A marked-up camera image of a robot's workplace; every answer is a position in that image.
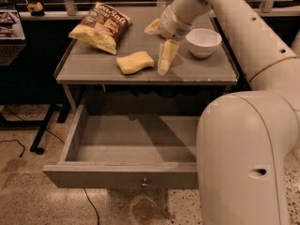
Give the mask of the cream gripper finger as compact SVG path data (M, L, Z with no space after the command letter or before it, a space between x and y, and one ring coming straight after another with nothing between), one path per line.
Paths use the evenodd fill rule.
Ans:
M163 76L168 72L178 50L178 42L174 39L167 39L164 43L159 45L157 61L157 73L159 75Z
M160 19L153 20L149 25L145 27L144 32L148 35L159 35L159 22Z

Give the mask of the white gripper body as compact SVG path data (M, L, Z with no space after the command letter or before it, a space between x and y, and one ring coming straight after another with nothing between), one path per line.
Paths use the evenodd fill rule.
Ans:
M177 18L171 6L167 6L159 18L158 30L166 39L182 40L191 26Z

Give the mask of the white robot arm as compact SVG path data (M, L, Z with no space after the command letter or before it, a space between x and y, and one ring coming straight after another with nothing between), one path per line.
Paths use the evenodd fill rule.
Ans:
M202 225L290 225L284 160L300 143L300 59L245 0L174 0L158 32L180 40L213 11L250 86L218 97L197 129Z

